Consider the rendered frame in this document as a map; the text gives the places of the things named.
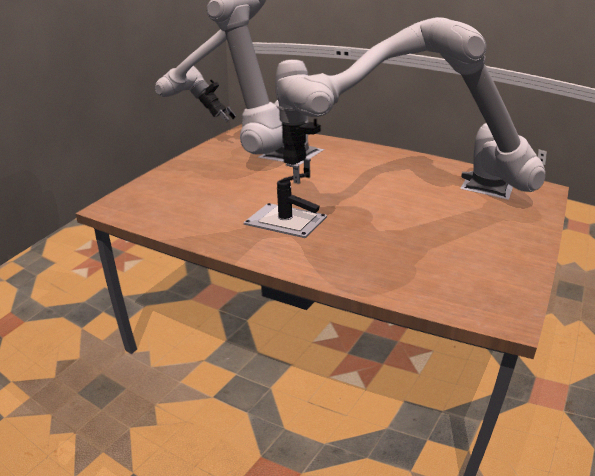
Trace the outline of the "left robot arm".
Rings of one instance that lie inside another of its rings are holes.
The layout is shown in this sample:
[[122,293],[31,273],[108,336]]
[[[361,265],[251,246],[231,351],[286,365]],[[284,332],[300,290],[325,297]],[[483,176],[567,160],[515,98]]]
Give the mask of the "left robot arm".
[[308,76],[302,61],[283,61],[275,81],[279,106],[293,107],[310,117],[323,116],[342,93],[383,61],[427,50],[440,53],[462,75],[486,121],[475,139],[474,170],[461,174],[469,180],[466,187],[500,196],[506,195],[508,184],[523,192],[538,190],[545,181],[545,168],[527,140],[518,136],[485,66],[486,42],[476,29],[458,21],[432,18],[415,23],[375,45],[349,69],[334,76]]

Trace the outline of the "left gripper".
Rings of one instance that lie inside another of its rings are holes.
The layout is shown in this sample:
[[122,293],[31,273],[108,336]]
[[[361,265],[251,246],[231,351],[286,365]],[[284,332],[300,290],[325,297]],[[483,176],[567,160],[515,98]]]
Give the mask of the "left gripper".
[[284,163],[293,167],[293,182],[300,184],[300,171],[297,163],[304,161],[304,173],[310,173],[310,161],[306,158],[306,134],[314,135],[321,131],[321,125],[317,119],[305,123],[307,116],[293,108],[282,108],[279,106],[279,119],[282,122],[282,137],[284,143]]

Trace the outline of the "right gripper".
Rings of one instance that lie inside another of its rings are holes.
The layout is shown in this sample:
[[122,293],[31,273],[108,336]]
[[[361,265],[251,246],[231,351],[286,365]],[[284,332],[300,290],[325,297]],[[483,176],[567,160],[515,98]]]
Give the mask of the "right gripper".
[[210,110],[210,113],[214,117],[217,117],[220,114],[220,116],[227,122],[229,118],[225,113],[228,112],[231,118],[234,119],[236,115],[231,111],[230,107],[226,108],[214,94],[214,91],[218,88],[219,84],[217,82],[214,83],[212,80],[210,81],[212,82],[210,86],[205,80],[198,82],[192,87],[191,93]]

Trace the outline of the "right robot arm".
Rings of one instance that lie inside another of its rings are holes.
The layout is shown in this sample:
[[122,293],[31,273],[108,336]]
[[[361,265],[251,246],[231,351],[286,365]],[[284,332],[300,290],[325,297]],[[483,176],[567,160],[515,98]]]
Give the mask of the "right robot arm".
[[269,102],[247,26],[265,1],[211,0],[207,5],[207,14],[220,30],[176,69],[171,69],[160,78],[155,84],[155,91],[162,97],[172,96],[183,90],[191,91],[195,84],[204,80],[194,65],[227,40],[245,105],[249,109],[244,110],[242,115],[244,127],[240,132],[241,145],[251,154],[269,153],[265,156],[283,159],[279,103],[278,100],[274,104]]

